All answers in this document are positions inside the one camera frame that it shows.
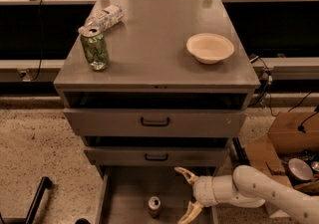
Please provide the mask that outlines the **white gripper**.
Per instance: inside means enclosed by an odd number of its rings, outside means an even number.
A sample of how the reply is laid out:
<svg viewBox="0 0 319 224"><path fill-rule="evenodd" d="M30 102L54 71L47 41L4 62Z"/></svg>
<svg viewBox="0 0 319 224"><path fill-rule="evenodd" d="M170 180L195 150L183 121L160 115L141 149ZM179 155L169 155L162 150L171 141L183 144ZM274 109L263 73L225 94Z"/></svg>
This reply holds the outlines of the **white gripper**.
<svg viewBox="0 0 319 224"><path fill-rule="evenodd" d="M177 221L177 224L189 224L200 214L202 208L217 204L213 177L197 177L194 173L183 167L176 167L174 170L181 174L188 184L192 185L192 194L195 201L188 202L185 214Z"/></svg>

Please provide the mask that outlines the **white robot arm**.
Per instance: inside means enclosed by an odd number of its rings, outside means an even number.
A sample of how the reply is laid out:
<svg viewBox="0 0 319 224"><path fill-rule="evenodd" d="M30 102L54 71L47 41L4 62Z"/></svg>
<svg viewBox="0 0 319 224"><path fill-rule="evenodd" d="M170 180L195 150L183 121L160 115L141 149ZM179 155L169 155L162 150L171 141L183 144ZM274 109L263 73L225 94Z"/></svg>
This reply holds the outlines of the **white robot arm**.
<svg viewBox="0 0 319 224"><path fill-rule="evenodd" d="M236 167L231 175L196 176L191 171L176 167L192 186L194 202L188 202L187 211L177 224L191 223L204 207L228 203L238 207L254 208L269 202L286 212L300 224L319 224L319 200L285 186L256 168Z"/></svg>

